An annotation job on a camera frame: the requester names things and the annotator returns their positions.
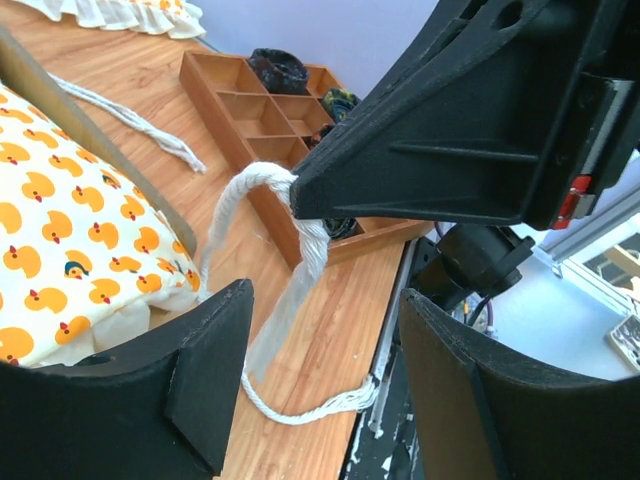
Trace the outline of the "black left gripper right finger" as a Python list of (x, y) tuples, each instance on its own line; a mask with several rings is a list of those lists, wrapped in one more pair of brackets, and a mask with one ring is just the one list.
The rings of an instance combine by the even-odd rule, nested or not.
[(401, 293), (399, 329), (427, 478), (638, 478), (638, 377), (541, 362), (414, 289)]

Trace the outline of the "duck print bed cover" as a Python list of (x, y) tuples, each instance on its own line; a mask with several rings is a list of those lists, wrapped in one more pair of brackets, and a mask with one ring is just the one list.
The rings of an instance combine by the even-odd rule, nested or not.
[(194, 261), (140, 187), (8, 87), (1, 90), (1, 359), (70, 364), (146, 332), (151, 312), (205, 301), (211, 256), (253, 188), (289, 203), (294, 174), (235, 175)]

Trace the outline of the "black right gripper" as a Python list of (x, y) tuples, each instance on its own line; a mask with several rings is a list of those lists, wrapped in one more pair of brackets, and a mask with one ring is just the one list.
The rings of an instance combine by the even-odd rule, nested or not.
[(441, 1), (370, 94), (296, 167), (298, 219), (562, 230), (639, 131), (635, 1)]

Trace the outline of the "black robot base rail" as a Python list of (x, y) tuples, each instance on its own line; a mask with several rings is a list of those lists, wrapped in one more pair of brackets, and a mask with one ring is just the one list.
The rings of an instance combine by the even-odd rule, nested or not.
[(341, 479), (423, 479), (408, 373), (399, 336), (399, 299), (434, 253), (422, 237), (407, 243), (391, 291), (370, 373), (378, 394), (357, 415)]

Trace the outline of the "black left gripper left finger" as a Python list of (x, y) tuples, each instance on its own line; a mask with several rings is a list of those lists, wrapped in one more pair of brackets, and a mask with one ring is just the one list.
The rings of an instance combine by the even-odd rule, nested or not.
[(5, 479), (210, 479), (224, 465), (254, 304), (237, 280), (72, 366), (1, 367)]

